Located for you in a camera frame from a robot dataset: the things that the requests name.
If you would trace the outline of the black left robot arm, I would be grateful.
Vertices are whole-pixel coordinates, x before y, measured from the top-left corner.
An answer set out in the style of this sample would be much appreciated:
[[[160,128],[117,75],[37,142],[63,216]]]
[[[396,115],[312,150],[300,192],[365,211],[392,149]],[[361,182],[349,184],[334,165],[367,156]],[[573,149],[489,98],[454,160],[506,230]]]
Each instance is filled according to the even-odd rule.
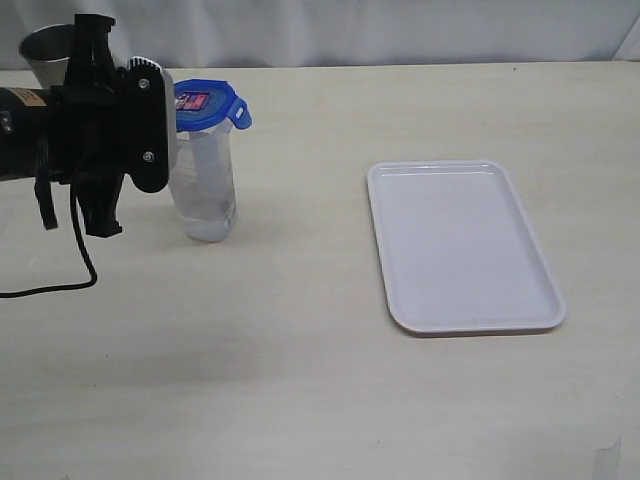
[[[51,186],[59,183],[79,203],[88,235],[122,231],[116,206],[126,171],[124,74],[108,42],[115,24],[109,16],[76,15],[62,84],[1,90],[1,173],[34,178],[48,230],[58,226]]]

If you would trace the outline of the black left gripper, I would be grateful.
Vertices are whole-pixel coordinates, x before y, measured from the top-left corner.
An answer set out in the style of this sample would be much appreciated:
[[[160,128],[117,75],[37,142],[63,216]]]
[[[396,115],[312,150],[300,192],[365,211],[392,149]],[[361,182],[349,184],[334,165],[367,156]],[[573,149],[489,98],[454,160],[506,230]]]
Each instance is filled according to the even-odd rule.
[[[115,56],[110,16],[77,13],[71,24],[54,27],[54,49],[47,89],[58,116],[58,145],[51,161],[54,178],[71,187],[80,205],[85,232],[109,238],[122,227],[116,205],[124,178],[124,99],[127,69]]]

